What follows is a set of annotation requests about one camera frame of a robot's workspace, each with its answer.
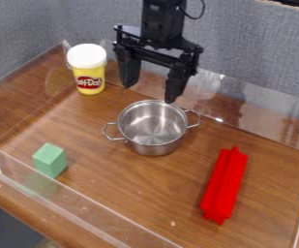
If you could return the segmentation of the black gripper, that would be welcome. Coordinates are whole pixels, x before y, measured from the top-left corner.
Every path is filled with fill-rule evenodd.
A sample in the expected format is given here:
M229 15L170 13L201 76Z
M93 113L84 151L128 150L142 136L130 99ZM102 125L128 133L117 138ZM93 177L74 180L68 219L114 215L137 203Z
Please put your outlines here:
M133 86L140 77L141 62L169 68L165 80L164 102L172 104L182 94L188 79L196 74L198 55L202 47L188 41L181 35L165 43L150 41L141 36L136 26L116 24L116 41L112 43L117 60L120 81L125 88Z

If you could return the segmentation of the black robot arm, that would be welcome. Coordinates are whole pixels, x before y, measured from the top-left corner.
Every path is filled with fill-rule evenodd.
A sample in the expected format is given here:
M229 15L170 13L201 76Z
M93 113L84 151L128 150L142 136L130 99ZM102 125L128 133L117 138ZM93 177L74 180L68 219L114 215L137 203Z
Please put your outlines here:
M141 62L169 69L164 102L172 104L182 95L189 77L196 74L202 47L182 37L184 18L201 18L186 13L186 0L142 0L141 26L116 24L112 43L120 81L125 88L140 77Z

